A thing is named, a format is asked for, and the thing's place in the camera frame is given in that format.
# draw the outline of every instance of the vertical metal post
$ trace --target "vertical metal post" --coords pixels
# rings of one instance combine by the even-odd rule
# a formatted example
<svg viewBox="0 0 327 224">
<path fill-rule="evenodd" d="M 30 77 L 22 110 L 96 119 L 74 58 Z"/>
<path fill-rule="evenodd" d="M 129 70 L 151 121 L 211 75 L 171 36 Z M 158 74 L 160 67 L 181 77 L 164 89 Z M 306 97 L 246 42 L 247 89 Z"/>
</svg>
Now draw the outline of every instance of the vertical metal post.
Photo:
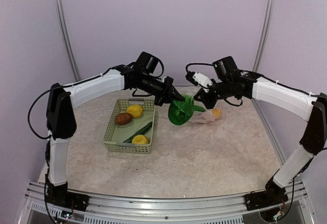
<svg viewBox="0 0 327 224">
<path fill-rule="evenodd" d="M 73 72 L 75 81 L 79 81 L 79 80 L 81 80 L 81 76 L 80 76 L 80 73 L 77 68 L 77 64 L 76 64 L 72 46 L 71 46 L 71 41 L 69 39 L 66 21 L 65 21 L 64 10 L 63 10 L 63 6 L 62 6 L 62 0 L 55 0 L 55 3 L 56 3 L 56 7 L 57 7 L 57 14 L 59 17 L 59 23 L 60 23 L 63 40 L 64 40 L 67 54 L 68 54 L 69 65 L 71 66 L 71 70 Z"/>
<path fill-rule="evenodd" d="M 267 36 L 268 36 L 268 29 L 270 25 L 270 19 L 272 15 L 273 5 L 275 0 L 268 0 L 267 1 L 267 7 L 266 7 L 266 13 L 265 13 L 265 19 L 264 19 L 264 25 L 262 27 L 260 41 L 258 50 L 256 51 L 255 61 L 253 65 L 253 71 L 257 72 L 259 69 L 259 65 L 261 63 L 262 54 L 264 52 Z"/>
</svg>

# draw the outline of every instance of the purple-tinted wall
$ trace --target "purple-tinted wall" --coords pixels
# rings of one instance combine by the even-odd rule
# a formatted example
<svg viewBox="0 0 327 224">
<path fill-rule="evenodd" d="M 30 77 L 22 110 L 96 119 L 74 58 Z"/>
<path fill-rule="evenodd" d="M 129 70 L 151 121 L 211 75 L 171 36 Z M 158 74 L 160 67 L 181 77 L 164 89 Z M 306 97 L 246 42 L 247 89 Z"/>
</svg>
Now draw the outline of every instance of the purple-tinted wall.
<svg viewBox="0 0 327 224">
<path fill-rule="evenodd" d="M 327 0 L 275 0 L 260 72 L 281 83 L 327 93 Z M 260 104 L 286 157 L 297 147 L 306 123 Z M 327 156 L 315 157 L 303 176 L 319 224 L 326 223 Z"/>
<path fill-rule="evenodd" d="M 14 223 L 30 180 L 44 165 L 45 142 L 27 125 L 33 100 L 54 82 L 73 81 L 54 0 L 0 0 L 0 222 Z M 46 99 L 32 123 L 42 135 Z"/>
<path fill-rule="evenodd" d="M 233 56 L 252 68 L 267 0 L 63 0 L 83 78 L 135 61 L 142 51 L 163 60 L 175 84 L 185 65 Z M 216 78 L 212 69 L 197 70 Z"/>
</svg>

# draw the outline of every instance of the yellow fruit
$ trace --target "yellow fruit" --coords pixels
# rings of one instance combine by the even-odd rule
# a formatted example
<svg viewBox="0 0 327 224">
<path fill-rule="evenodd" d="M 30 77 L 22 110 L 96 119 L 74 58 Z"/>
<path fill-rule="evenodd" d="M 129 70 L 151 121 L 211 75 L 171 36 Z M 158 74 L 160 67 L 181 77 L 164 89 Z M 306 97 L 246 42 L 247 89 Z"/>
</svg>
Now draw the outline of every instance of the yellow fruit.
<svg viewBox="0 0 327 224">
<path fill-rule="evenodd" d="M 143 108 L 140 105 L 131 105 L 126 112 L 132 114 L 133 118 L 137 118 L 143 114 Z"/>
<path fill-rule="evenodd" d="M 221 117 L 221 109 L 218 108 L 212 109 L 212 113 L 214 114 L 215 119 Z"/>
<path fill-rule="evenodd" d="M 149 144 L 149 140 L 144 135 L 137 135 L 133 138 L 132 143 L 134 143 L 134 144 Z"/>
</svg>

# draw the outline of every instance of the green object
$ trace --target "green object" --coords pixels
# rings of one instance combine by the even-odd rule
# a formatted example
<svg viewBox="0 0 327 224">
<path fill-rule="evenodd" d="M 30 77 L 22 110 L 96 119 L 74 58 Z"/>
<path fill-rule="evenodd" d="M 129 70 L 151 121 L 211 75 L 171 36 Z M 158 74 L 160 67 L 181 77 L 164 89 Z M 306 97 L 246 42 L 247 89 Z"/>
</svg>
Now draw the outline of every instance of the green object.
<svg viewBox="0 0 327 224">
<path fill-rule="evenodd" d="M 125 113 L 126 109 L 134 104 L 138 104 L 143 108 L 143 115 L 134 118 L 127 125 L 116 125 L 115 119 L 117 115 Z M 119 153 L 150 154 L 153 142 L 153 131 L 156 123 L 154 118 L 157 112 L 155 109 L 154 99 L 151 98 L 118 99 L 108 124 L 103 128 L 104 134 L 102 142 L 107 149 Z M 145 136 L 149 139 L 149 144 L 123 143 L 126 138 L 131 137 L 150 122 L 153 123 L 152 128 L 145 133 Z"/>
<path fill-rule="evenodd" d="M 201 106 L 194 105 L 194 99 L 190 95 L 182 95 L 185 101 L 173 100 L 168 109 L 168 119 L 174 125 L 185 124 L 193 116 L 194 111 L 204 112 Z"/>
<path fill-rule="evenodd" d="M 123 143 L 132 143 L 132 140 L 133 140 L 133 138 L 135 136 L 144 135 L 145 133 L 147 133 L 152 128 L 152 124 L 153 124 L 152 122 L 148 123 L 146 126 L 144 126 L 142 129 L 138 130 L 130 138 L 128 138 L 127 140 L 123 141 Z"/>
</svg>

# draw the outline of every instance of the green plastic basket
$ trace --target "green plastic basket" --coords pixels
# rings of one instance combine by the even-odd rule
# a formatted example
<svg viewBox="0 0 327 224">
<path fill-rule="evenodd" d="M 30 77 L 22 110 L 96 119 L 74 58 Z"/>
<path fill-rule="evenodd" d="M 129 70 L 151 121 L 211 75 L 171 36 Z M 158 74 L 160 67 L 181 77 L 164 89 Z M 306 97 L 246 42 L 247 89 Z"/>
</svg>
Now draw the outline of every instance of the green plastic basket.
<svg viewBox="0 0 327 224">
<path fill-rule="evenodd" d="M 127 125 L 117 126 L 115 122 L 117 115 L 120 113 L 126 113 L 126 109 L 134 104 L 138 104 L 143 108 L 143 115 L 140 118 L 134 118 L 132 122 Z M 155 106 L 153 99 L 129 98 L 117 100 L 103 137 L 103 143 L 106 145 L 108 150 L 112 152 L 136 154 L 151 153 L 154 116 Z M 143 128 L 149 122 L 152 122 L 152 128 L 145 134 L 149 139 L 149 144 L 123 143 L 123 141 Z"/>
</svg>

